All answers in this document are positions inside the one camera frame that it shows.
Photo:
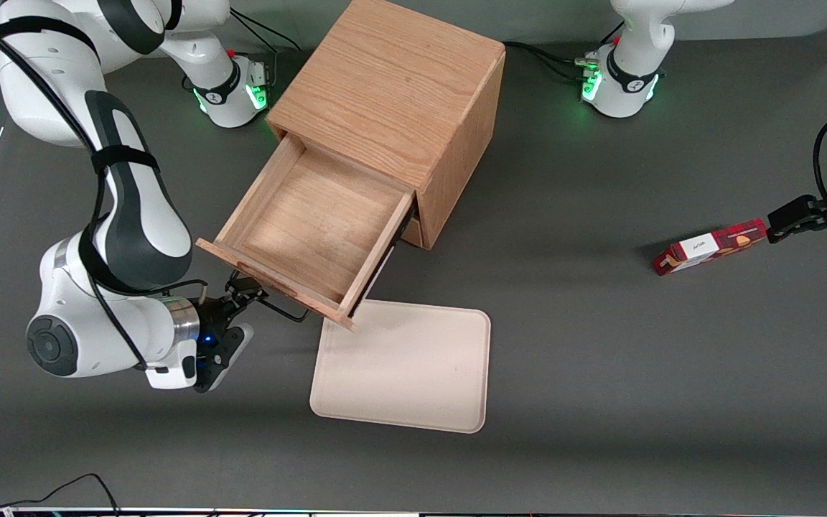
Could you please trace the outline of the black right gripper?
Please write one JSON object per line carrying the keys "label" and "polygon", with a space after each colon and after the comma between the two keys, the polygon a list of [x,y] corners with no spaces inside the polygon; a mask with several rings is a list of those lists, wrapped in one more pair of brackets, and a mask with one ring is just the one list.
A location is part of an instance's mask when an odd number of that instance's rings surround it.
{"label": "black right gripper", "polygon": [[236,325],[233,318],[246,311],[265,290],[251,277],[230,278],[225,285],[229,297],[207,298],[196,305],[200,318],[197,338],[195,391],[216,389],[253,337],[253,328]]}

